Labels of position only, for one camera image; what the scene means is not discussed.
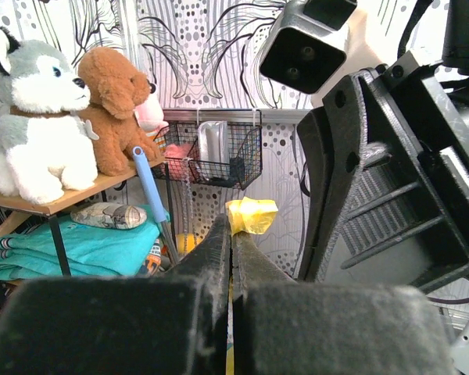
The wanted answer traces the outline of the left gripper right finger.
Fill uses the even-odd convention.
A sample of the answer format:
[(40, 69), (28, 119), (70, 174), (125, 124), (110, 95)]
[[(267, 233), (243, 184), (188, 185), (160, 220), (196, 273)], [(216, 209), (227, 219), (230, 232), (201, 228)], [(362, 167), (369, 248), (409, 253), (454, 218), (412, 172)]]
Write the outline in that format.
[(442, 321), (414, 287), (294, 281), (231, 240), (237, 374), (453, 374)]

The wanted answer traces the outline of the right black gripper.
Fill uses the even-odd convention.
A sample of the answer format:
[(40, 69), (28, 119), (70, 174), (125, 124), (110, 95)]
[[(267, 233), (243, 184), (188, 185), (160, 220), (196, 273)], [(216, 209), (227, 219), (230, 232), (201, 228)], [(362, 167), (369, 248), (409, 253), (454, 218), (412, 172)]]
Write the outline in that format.
[(469, 88), (404, 55), (297, 126), (310, 213), (298, 278), (437, 289), (469, 274)]

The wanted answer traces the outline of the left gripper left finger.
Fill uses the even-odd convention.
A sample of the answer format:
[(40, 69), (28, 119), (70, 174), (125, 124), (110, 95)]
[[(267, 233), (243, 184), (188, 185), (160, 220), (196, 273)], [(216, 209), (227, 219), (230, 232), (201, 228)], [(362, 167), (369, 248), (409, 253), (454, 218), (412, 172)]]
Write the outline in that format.
[(154, 277), (26, 282), (0, 318), (0, 374), (222, 374), (230, 224)]

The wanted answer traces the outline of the yellow trash bag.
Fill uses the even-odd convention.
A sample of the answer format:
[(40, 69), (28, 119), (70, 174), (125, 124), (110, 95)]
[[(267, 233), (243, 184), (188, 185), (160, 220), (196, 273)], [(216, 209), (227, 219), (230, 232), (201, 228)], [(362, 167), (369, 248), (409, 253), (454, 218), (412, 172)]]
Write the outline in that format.
[(247, 294), (252, 286), (282, 276), (252, 236), (267, 231), (278, 208), (272, 200), (243, 198), (229, 201), (226, 210), (231, 228), (233, 370), (235, 374), (245, 374), (251, 351), (249, 315), (245, 311)]

